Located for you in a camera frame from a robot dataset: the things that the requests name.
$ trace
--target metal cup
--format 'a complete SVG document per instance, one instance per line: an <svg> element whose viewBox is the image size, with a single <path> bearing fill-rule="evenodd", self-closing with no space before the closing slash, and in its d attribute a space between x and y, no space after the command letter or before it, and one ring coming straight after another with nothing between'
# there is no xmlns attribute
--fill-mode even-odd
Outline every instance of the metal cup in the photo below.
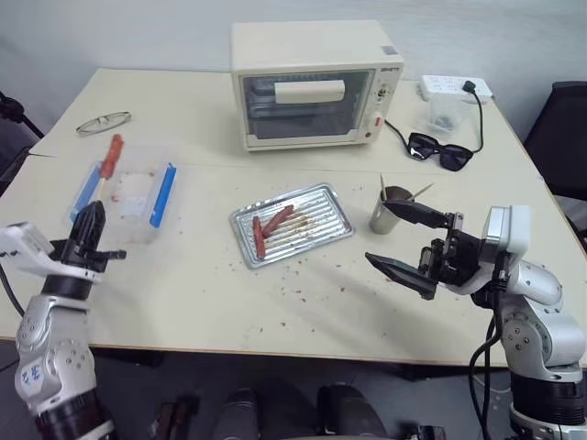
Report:
<svg viewBox="0 0 587 440"><path fill-rule="evenodd" d="M407 200L412 193L401 186L386 186L386 200ZM371 215L369 226L375 234L389 234L393 227L401 220L383 205L383 193L379 191L379 198Z"/></svg>

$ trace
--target sunglasses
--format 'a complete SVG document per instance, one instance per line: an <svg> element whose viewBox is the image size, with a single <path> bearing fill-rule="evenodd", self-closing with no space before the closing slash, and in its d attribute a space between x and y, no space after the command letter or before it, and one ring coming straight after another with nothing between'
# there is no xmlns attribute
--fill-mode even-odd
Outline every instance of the sunglasses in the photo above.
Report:
<svg viewBox="0 0 587 440"><path fill-rule="evenodd" d="M402 133L388 121L385 124L392 129L402 140L407 153L416 160L426 160L433 154L438 154L442 168L450 171L459 171L473 157L473 152L459 145L440 145L436 139L423 133L412 133L407 142Z"/></svg>

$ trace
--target metal tray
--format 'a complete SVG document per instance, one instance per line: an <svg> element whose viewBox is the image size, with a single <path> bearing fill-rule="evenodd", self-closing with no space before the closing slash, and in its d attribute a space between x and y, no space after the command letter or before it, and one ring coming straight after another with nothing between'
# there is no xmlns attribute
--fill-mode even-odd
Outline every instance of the metal tray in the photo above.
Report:
<svg viewBox="0 0 587 440"><path fill-rule="evenodd" d="M258 215L265 225L288 204L293 205L293 214L265 238L265 258L257 258L253 217ZM350 237L355 232L338 204L337 195L327 183L245 206L230 215L230 224L245 262L252 269Z"/></svg>

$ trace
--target gray floor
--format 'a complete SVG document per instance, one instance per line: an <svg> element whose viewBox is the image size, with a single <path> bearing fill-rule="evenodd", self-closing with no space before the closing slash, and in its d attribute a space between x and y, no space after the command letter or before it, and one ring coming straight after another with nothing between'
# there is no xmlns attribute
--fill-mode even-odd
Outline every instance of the gray floor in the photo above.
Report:
<svg viewBox="0 0 587 440"><path fill-rule="evenodd" d="M0 343L0 367L17 358L12 343ZM10 438L39 439L33 421L14 391L15 368L0 376L0 433ZM98 392L116 417L124 439L147 438L147 429L160 403L193 393L201 398L200 411L192 428L193 440L206 439L216 411L233 390L253 386L265 378L281 378L294 384L314 402L321 385L346 382L361 390L382 418L390 435L400 424L442 425L448 439L478 439L477 425L465 377L408 381L382 364L348 361L199 355L169 353L158 368L135 366L103 357L96 359ZM506 373L493 375L493 388L508 386ZM507 406L511 396L492 392L490 425L493 438L511 435Z"/></svg>

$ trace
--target white table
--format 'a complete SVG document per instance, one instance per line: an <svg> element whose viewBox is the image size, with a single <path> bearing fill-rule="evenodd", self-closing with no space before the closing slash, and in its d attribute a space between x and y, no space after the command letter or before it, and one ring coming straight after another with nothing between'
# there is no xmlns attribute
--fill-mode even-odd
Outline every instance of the white table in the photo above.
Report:
<svg viewBox="0 0 587 440"><path fill-rule="evenodd" d="M388 118L404 133L421 130L427 104L402 82ZM285 354L400 362L465 364L490 315L439 288L433 302L387 282L363 257L379 253L417 264L420 248L443 231L400 224L375 236L367 222L379 173L446 212L465 214L479 235L491 205L529 204L533 239L526 259L547 265L565 287L565 306L585 326L586 261L544 182L494 103L483 107L485 149L458 172L435 159L406 157L388 130L371 146L247 153L239 145L230 77L224 73L99 70L34 148L0 198L0 223L29 220L49 238L65 237L65 213L112 133L79 138L85 120L128 110L118 131L126 149L165 149L178 164L161 235L127 247L92 290L91 342L98 346ZM477 109L448 140L474 149ZM235 209L279 193L329 182L357 232L352 238L249 270L228 222ZM104 246L116 245L107 243ZM41 279L6 268L22 303ZM132 283L123 280L132 279ZM17 315L0 295L0 336ZM504 365L495 349L493 364Z"/></svg>

